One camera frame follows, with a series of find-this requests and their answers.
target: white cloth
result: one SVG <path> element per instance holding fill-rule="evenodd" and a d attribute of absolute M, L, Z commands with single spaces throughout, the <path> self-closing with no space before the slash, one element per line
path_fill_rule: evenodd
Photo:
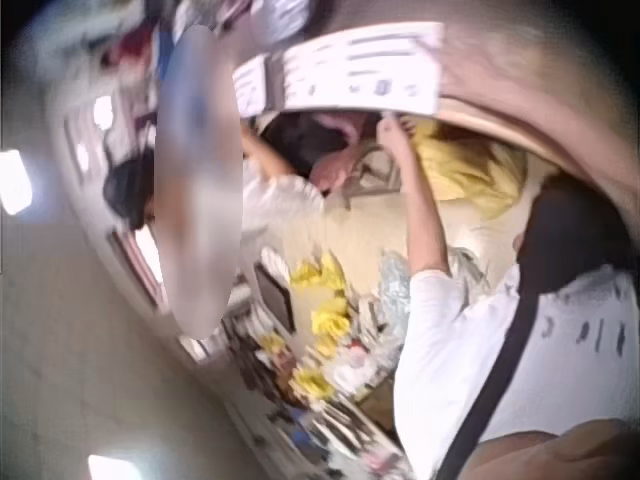
<path fill-rule="evenodd" d="M 395 382 L 396 429 L 417 478 L 439 468 L 502 347 L 518 303 L 519 268 L 466 307 L 442 272 L 411 280 L 411 315 Z M 629 276 L 610 267 L 540 297 L 513 382 L 481 441 L 560 435 L 594 419 L 640 417 L 638 308 Z"/>
<path fill-rule="evenodd" d="M 324 199 L 316 187 L 298 175 L 265 179 L 255 160 L 242 169 L 242 229 L 259 230 L 300 215 L 321 213 Z"/>

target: black shoulder strap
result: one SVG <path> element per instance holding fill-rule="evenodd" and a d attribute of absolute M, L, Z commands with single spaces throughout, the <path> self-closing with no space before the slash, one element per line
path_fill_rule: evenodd
<path fill-rule="evenodd" d="M 476 401 L 453 439 L 436 480 L 456 480 L 475 450 L 518 368 L 538 311 L 538 296 L 520 297 L 513 322 Z"/>

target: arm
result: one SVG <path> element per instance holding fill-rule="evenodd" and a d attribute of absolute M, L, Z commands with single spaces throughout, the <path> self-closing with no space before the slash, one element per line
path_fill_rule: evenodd
<path fill-rule="evenodd" d="M 407 202 L 407 247 L 411 275 L 424 270 L 450 274 L 444 229 L 431 186 L 407 133 L 395 116 L 386 116 L 378 124 L 378 143 L 400 168 Z"/>
<path fill-rule="evenodd" d="M 271 148 L 269 144 L 251 131 L 249 127 L 243 123 L 241 128 L 242 149 L 247 155 L 255 158 L 260 164 L 262 172 L 268 179 L 296 174 L 291 164 Z"/>

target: black hair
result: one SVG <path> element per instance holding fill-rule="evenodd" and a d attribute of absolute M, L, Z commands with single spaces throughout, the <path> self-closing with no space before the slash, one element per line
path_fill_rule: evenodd
<path fill-rule="evenodd" d="M 153 196 L 153 164 L 154 150 L 147 147 L 111 169 L 104 182 L 105 201 L 132 230 L 146 221 L 145 206 Z"/>

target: white t-shirt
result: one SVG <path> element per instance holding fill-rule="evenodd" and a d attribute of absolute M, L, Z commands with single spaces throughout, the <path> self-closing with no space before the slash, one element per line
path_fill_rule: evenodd
<path fill-rule="evenodd" d="M 519 273 L 512 267 L 493 296 L 469 307 L 463 287 L 442 272 L 411 279 L 394 410 L 419 480 L 439 468 L 498 356 L 518 303 Z M 631 278 L 610 267 L 583 275 L 540 297 L 529 343 L 481 441 L 638 419 L 639 362 Z"/>
<path fill-rule="evenodd" d="M 298 175 L 265 179 L 255 160 L 243 162 L 242 229 L 258 230 L 299 215 L 321 213 L 320 191 Z"/>

